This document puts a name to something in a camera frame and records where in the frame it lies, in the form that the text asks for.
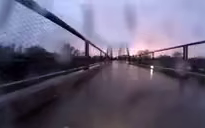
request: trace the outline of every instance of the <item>guardrail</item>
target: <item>guardrail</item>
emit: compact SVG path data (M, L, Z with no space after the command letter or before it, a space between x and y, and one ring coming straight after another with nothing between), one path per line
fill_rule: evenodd
M97 64L91 64L89 65L89 67L93 67ZM82 66L82 67L78 67L78 68L74 68L74 69L69 69L69 70L65 70L65 71L60 71L60 72L54 72L54 73L50 73L50 74L46 74L46 75L42 75L42 76L38 76L38 77L33 77L33 78L29 78L29 79L25 79L25 80L20 80L20 81L16 81L16 82L12 82L12 83L7 83L7 84L2 84L0 85L0 95L4 95L13 91L17 91L26 87L30 87L34 84L38 84L40 82L43 82L47 79L50 78L54 78L56 76L61 76L61 75L67 75L73 72L77 72L77 71L81 71L81 70L85 70L86 66Z

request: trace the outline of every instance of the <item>tree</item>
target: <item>tree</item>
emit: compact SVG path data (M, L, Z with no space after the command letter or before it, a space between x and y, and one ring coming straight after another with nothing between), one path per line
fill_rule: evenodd
M182 53L181 52L174 52L172 56L175 57L175 58L181 58Z

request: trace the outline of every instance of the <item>railing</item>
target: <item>railing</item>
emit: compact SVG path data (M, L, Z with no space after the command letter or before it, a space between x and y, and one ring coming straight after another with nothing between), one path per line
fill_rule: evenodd
M205 77L205 55L189 56L199 51L205 51L205 47L193 51L194 53L192 53L192 49L190 51L190 48L203 44L205 45L205 40L154 51L144 51L139 55L129 56L128 58L130 61L142 65L154 66L175 72L184 71L185 74Z
M94 64L101 62L101 61L105 61L107 58L109 58L109 56L107 55L106 52L104 52L102 49L97 47L90 40L88 40L86 37L84 37L82 34L80 34L74 28L69 26L67 23L62 21L56 15L54 15L53 13L40 7L33 0L16 0L16 2L17 2L16 6L21 7L23 5L23 7L28 8L28 9L24 8L23 12L26 12L28 14L31 13L31 16L34 15L34 17L37 16L36 19L43 19L44 18L43 22L46 22L50 25L55 26L56 30L58 29L59 32L66 30L67 32L66 31L63 32L64 37L66 37L69 34L69 36L67 36L67 37L71 38L71 40L74 40L73 42L79 43L79 44L72 44L72 42L69 42L70 44L66 44L63 48L63 51L62 51L62 52L65 52L64 55L62 55L62 57L60 56L61 53L56 53L57 51L56 52L49 52L49 51L47 51L47 49L41 48L41 47L43 47L43 46L41 46L41 44L37 44L37 46L30 45L29 46L30 48L28 48L28 47L27 48L26 47L20 48L20 49L18 48L18 50L17 50L17 48L15 48L15 46L12 46L12 47L1 46L1 44L0 44L0 51L5 51L5 49L6 50L7 49L9 49L9 50L15 49L14 53L13 53L13 54L15 54L15 56L13 56L15 59L12 60L12 64L9 62L10 66L3 65L4 69L2 71L0 69L0 95L29 87L33 84L42 82L43 80L46 80L46 79L49 79L52 77L56 77L59 75L66 75L66 74L69 74L72 72L89 69ZM29 19L27 19L28 20L28 21L26 21L27 23L30 20L32 20L32 21L35 20L35 19L31 19L31 16L29 17ZM35 24L24 25L24 26L21 26L21 28L26 27L27 29L25 29L25 30L28 31L27 32L28 34L30 34L30 33L35 32L35 31L34 32L30 31L29 30L30 28L33 28L33 29L38 28L34 25ZM50 30L47 30L47 27L48 27L47 25L44 25L44 27L46 27L46 28L44 28L44 30L42 30L41 33L44 33L44 31L45 32L50 31ZM35 35L31 35L29 37L26 33L22 34L22 32L23 31L19 32L19 35L14 37L15 40L19 40L20 42L24 42L23 40L31 40L32 37L34 38L34 36L35 36ZM5 32L3 32L3 34L11 35L11 32L5 31ZM51 35L51 34L53 34L52 36L56 36L58 33L51 32L48 35ZM70 57L72 58L71 62L69 60L69 63L66 63L67 58L70 59Z

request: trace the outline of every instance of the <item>railing post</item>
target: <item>railing post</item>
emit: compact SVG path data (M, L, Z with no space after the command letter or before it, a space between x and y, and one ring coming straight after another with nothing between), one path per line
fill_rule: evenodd
M86 68L85 70L89 69L89 57L90 57L90 54L89 54L89 41L85 41L85 59L86 59Z
M89 58L89 41L85 41L85 57Z
M155 53L152 52L152 59L154 60L155 59Z
M183 46L183 59L188 60L188 46Z

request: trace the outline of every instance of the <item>bridge deck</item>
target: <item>bridge deck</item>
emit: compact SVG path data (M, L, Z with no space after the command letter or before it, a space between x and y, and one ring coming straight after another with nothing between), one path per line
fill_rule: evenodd
M205 89L113 62L28 118L22 128L205 128Z

